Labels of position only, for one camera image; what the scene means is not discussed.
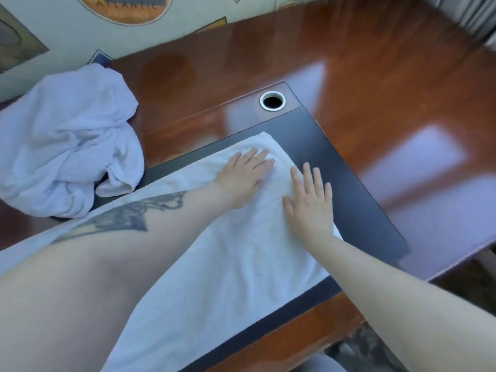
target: white towel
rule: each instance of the white towel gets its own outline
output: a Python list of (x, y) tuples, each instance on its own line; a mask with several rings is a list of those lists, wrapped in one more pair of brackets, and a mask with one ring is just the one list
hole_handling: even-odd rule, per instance
[(102, 206), (83, 220), (73, 219), (0, 252), (0, 274), (115, 206), (210, 183), (235, 152), (252, 147), (268, 148), (268, 158), (275, 158), (257, 197), (207, 227), (148, 291), (102, 369), (176, 372), (327, 277), (289, 233), (281, 197), (292, 195), (293, 162), (268, 134), (250, 137)]
[(0, 112), (0, 198), (36, 217), (83, 217), (96, 194), (129, 193), (144, 172), (127, 123), (138, 103), (99, 64), (48, 75)]

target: wooden desk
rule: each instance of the wooden desk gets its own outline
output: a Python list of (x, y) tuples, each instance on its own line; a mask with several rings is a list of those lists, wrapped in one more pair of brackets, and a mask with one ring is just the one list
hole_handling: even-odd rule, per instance
[[(113, 68), (140, 103), (133, 126), (148, 167), (243, 127), (233, 116), (242, 107), (214, 106), (286, 81), (410, 244), (401, 267), (430, 279), (496, 239), (495, 64), (420, 0), (337, 0), (190, 35)], [(2, 247), (55, 223), (2, 206)], [(341, 294), (212, 370), (288, 370), (360, 320)]]

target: tattoo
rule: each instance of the tattoo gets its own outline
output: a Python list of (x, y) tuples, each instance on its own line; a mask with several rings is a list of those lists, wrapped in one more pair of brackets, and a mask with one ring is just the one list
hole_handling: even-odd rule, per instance
[(163, 194), (116, 207), (91, 218), (68, 233), (57, 237), (53, 243), (63, 242), (75, 237), (98, 234), (106, 231), (136, 230), (148, 231), (144, 214), (148, 209), (176, 210), (183, 207), (186, 192)]

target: hand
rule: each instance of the hand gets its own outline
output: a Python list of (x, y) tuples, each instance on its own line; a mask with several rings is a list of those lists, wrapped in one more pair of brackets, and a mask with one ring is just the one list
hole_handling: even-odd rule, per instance
[(303, 165), (303, 183), (296, 166), (291, 167), (291, 178), (295, 199), (282, 198), (291, 231), (306, 247), (329, 240), (334, 234), (331, 184), (324, 187), (318, 168), (312, 180), (308, 163)]
[(244, 156), (236, 153), (214, 180), (229, 197), (231, 208), (245, 206), (257, 193), (261, 177), (274, 165), (274, 159), (265, 161), (269, 150), (257, 152), (251, 149)]

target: person's left hand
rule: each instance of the person's left hand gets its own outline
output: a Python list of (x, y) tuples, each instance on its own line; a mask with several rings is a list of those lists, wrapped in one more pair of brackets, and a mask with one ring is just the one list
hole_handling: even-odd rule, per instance
[(274, 165), (274, 159), (265, 160), (269, 150), (256, 155), (257, 152), (257, 149), (251, 149), (243, 156), (236, 153), (215, 179), (234, 209), (240, 209), (253, 198), (261, 177)]

